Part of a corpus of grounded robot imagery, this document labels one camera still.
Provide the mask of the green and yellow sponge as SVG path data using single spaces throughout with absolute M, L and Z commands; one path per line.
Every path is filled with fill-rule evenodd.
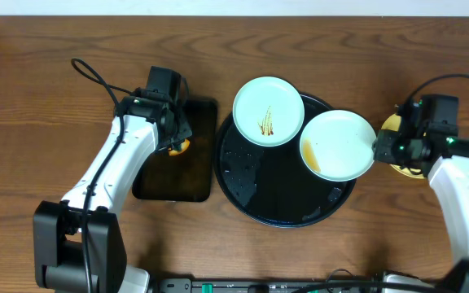
M 181 153 L 185 152 L 188 149 L 190 144 L 191 144 L 191 142 L 188 139 L 185 139 L 179 145 L 174 146 L 173 148 L 170 148 L 169 149 L 169 155 L 170 156 L 180 155 Z

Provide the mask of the yellow plate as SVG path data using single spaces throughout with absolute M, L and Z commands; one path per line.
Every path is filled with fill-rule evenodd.
M 381 126 L 382 130 L 397 131 L 401 125 L 401 117 L 397 114 L 392 114 Z M 422 171 L 420 169 L 401 168 L 398 165 L 391 164 L 391 167 L 399 172 L 400 174 L 411 177 L 414 179 L 424 179 Z

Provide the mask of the light blue plate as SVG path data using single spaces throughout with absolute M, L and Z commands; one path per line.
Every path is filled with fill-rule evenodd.
M 331 110 L 312 118 L 300 136 L 300 156 L 309 171 L 328 181 L 351 181 L 374 163 L 376 134 L 362 116 Z
M 258 77 L 235 95 L 232 116 L 237 130 L 249 142 L 277 147 L 292 140 L 305 118 L 299 91 L 277 77 Z

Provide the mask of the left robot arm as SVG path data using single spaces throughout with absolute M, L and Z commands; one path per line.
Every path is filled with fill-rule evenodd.
M 146 159 L 191 134 L 179 103 L 124 98 L 82 178 L 33 214 L 37 285 L 56 292 L 146 292 L 150 275 L 128 265 L 118 218 Z

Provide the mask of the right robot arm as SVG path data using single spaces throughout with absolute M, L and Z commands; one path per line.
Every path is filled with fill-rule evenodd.
M 382 129 L 374 159 L 428 180 L 441 206 L 454 259 L 454 267 L 437 287 L 469 292 L 469 140 L 455 131 Z

